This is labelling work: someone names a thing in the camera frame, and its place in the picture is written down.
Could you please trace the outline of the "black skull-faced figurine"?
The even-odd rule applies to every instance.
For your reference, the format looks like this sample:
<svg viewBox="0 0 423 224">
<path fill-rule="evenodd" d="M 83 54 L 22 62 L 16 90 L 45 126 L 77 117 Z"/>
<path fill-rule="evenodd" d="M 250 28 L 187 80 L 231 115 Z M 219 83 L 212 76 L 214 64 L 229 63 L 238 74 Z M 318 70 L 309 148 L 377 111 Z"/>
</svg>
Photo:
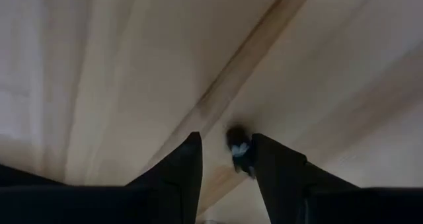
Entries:
<svg viewBox="0 0 423 224">
<path fill-rule="evenodd" d="M 252 142 L 246 127 L 240 124 L 231 126 L 226 131 L 225 138 L 235 171 L 237 173 L 243 171 L 249 177 L 255 179 L 256 146 Z"/>
</svg>

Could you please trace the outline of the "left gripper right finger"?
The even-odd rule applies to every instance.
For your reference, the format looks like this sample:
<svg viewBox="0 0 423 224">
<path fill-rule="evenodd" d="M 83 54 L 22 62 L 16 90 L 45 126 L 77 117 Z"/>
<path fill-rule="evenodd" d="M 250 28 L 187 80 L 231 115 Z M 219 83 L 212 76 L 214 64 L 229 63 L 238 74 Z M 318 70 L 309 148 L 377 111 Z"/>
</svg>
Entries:
<svg viewBox="0 0 423 224">
<path fill-rule="evenodd" d="M 271 224 L 305 224 L 308 197 L 358 189 L 261 133 L 252 135 L 252 144 L 256 180 Z"/>
</svg>

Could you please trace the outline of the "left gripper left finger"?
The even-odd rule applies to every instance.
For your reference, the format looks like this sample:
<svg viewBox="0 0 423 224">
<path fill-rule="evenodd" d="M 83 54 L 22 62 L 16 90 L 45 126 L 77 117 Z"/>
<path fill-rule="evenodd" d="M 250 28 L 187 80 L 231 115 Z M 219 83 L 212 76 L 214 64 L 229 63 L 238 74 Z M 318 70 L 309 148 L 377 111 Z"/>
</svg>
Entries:
<svg viewBox="0 0 423 224">
<path fill-rule="evenodd" d="M 195 131 L 128 185 L 142 189 L 129 224 L 195 224 L 203 175 L 202 138 Z"/>
</svg>

